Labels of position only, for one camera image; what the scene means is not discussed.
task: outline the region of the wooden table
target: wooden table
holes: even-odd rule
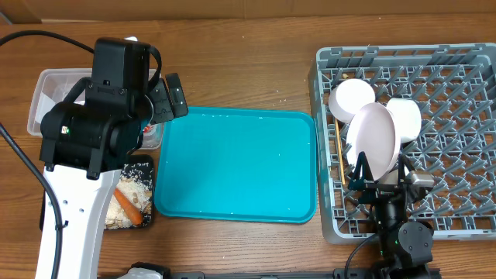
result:
[[[496,42],[494,14],[1,26],[0,36],[21,29],[45,29],[91,46],[100,36],[137,36],[158,47],[164,73],[180,74],[189,105],[307,113],[307,74],[321,47]],[[0,48],[0,120],[40,170],[41,139],[26,131],[40,72],[91,62],[88,53],[45,37]],[[158,152],[151,154],[158,161]],[[33,278],[43,190],[3,140],[0,158],[0,277]],[[136,261],[205,273],[330,271],[343,267],[353,248],[323,239],[319,210],[300,226],[156,215],[148,229],[106,232],[98,272],[123,273]],[[496,274],[496,242],[436,241],[433,254],[431,267],[445,278]],[[378,257],[377,247],[365,247],[352,266],[368,267]]]

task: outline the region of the plastic crate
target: plastic crate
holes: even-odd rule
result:
[[[150,69],[149,78],[155,74],[154,69]],[[49,112],[53,106],[62,102],[70,89],[82,77],[90,77],[91,68],[74,69],[46,69],[41,72],[38,83],[34,90],[31,108],[29,109],[28,133],[32,136],[41,136],[41,119]],[[76,102],[84,102],[84,91]],[[143,134],[143,146],[141,150],[154,150],[162,144],[162,134],[164,124],[152,126],[149,132]]]
[[[373,231],[360,193],[342,185],[355,162],[344,154],[348,125],[336,127],[327,106],[330,91],[345,78],[361,78],[377,101],[412,98],[422,113],[417,140],[404,148],[417,169],[435,176],[430,195],[408,205],[412,220],[429,222],[434,239],[496,238],[496,95],[494,44],[327,47],[308,74],[319,148],[322,232],[330,243],[356,243]],[[336,141],[341,140],[343,158]]]

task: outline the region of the carrot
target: carrot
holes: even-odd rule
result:
[[[115,199],[119,202],[122,209],[124,209],[125,214],[131,220],[133,225],[139,226],[143,222],[143,215],[127,198],[126,196],[116,188],[114,191]]]

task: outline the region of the yellow stick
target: yellow stick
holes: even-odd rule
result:
[[[334,117],[334,128],[336,129],[336,138],[338,143],[338,157],[339,157],[339,172],[341,173],[341,184],[345,185],[344,181],[344,169],[343,169],[343,151],[341,150],[341,137],[339,136],[339,126],[338,119]]]

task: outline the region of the teal tray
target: teal tray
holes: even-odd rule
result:
[[[155,206],[173,217],[307,222],[316,154],[305,113],[190,107],[165,125]]]

